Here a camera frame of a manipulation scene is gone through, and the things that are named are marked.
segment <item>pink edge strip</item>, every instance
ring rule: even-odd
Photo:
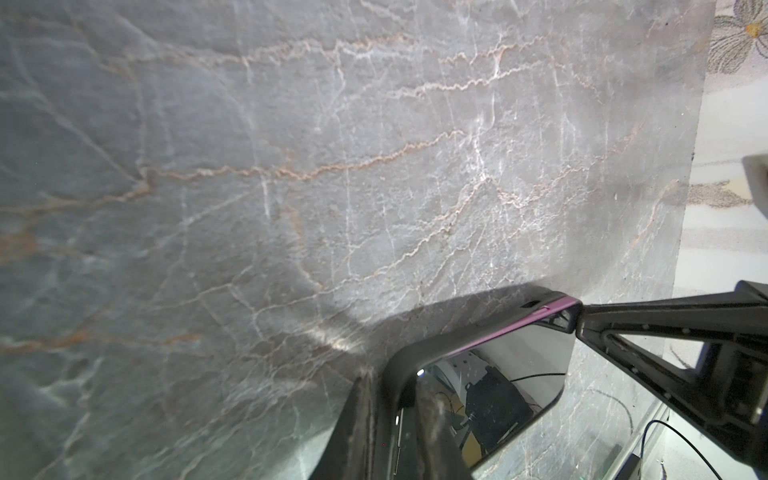
[[[557,313],[561,310],[567,309],[569,306],[573,306],[578,304],[579,301],[576,300],[572,296],[564,296],[563,298],[557,299],[554,302],[547,303],[542,308],[536,310],[535,312],[531,313],[528,316],[525,316],[518,320],[517,322],[507,325],[503,329],[500,329],[496,332],[493,332],[492,334],[488,336],[484,336],[483,338],[476,340],[472,343],[470,343],[467,346],[462,347],[461,349],[454,350],[453,352],[450,352],[448,355],[444,356],[443,358],[448,358],[450,356],[454,356],[456,353],[461,353],[466,350],[469,350],[471,348],[476,347],[477,345],[480,345],[481,343],[488,342],[491,339],[496,338],[497,336],[502,336],[505,333],[510,333],[512,330],[517,330],[518,328],[522,326],[526,326],[529,323],[533,323],[536,320],[541,320],[543,318],[546,318],[550,316],[552,313]]]

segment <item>wire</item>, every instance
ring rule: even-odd
[[[451,402],[451,397],[449,397],[448,394],[445,392],[437,392],[435,395],[437,395],[438,393],[445,395],[445,397],[448,399],[448,404],[451,406],[451,413],[455,413],[453,411],[453,402]]]
[[[645,426],[645,430],[643,430],[643,440],[640,443],[640,474],[638,475],[638,478],[640,478],[643,473],[643,456],[645,455],[645,435],[648,433],[648,429],[650,428],[650,426],[653,425],[654,423],[660,423],[661,425],[664,425],[665,427],[667,427],[669,430],[672,430],[673,432],[677,433],[680,436],[680,438],[685,440],[685,442],[688,445],[690,445],[690,447],[694,450],[694,452],[696,452],[701,457],[701,459],[704,460],[704,463],[706,463],[707,467],[709,467],[712,473],[715,474],[715,476],[717,477],[717,480],[723,480],[723,477],[717,474],[717,471],[715,471],[715,468],[707,461],[706,458],[704,458],[704,455],[701,455],[701,452],[699,452],[699,449],[694,447],[693,443],[691,443],[688,439],[686,439],[685,436],[682,433],[678,432],[672,425],[666,422],[662,422],[661,420],[651,420]]]
[[[536,375],[522,376],[519,379],[510,380],[510,382],[519,382],[520,380],[532,379],[537,376],[565,375],[564,373],[537,373]]]

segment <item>metal bracket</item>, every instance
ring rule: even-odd
[[[729,293],[585,306],[577,337],[737,460],[768,470],[768,285]],[[680,369],[625,336],[705,343]]]

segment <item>flower print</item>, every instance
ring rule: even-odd
[[[718,15],[707,59],[708,73],[736,73],[752,47],[768,58],[768,8],[765,0],[736,0],[733,16]]]

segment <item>gray marble surface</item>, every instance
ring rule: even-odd
[[[350,382],[518,302],[671,294],[713,3],[7,0],[3,478],[305,478]],[[583,347],[481,478],[599,478]]]

